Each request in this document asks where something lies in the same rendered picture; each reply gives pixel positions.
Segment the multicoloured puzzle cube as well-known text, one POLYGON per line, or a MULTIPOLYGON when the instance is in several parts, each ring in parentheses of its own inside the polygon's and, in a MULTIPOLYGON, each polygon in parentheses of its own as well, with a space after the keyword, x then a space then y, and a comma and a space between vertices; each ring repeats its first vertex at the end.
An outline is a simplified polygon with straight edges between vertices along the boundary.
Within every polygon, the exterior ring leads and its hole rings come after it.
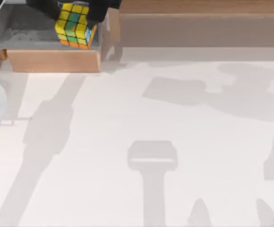
POLYGON ((62 45, 88 50, 91 47, 97 23, 88 21, 87 2, 60 3, 60 14, 55 23, 55 32, 62 45))

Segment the pale wooden drawer front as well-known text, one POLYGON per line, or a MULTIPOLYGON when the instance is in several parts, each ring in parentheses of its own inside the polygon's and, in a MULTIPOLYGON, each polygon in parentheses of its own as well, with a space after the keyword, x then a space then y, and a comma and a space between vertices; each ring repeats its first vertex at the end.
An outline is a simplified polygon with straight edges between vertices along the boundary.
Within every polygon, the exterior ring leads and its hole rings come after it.
POLYGON ((7 50, 15 72, 100 72, 101 53, 92 50, 7 50))

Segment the wooden cupboard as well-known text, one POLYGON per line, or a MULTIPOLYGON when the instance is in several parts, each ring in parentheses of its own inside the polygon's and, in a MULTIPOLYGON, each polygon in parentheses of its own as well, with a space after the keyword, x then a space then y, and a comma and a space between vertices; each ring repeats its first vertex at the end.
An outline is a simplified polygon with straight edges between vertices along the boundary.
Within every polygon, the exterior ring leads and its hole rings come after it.
POLYGON ((125 47, 274 47, 274 0, 123 0, 108 25, 125 47))

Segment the grey pierced drawer inside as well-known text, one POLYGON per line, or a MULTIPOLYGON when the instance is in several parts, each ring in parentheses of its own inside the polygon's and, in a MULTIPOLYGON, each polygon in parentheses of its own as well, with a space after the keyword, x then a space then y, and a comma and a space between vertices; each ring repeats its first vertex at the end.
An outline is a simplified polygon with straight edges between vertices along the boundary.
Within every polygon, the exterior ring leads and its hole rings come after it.
POLYGON ((0 0, 0 49, 74 50, 62 45, 55 21, 27 5, 27 0, 0 0))

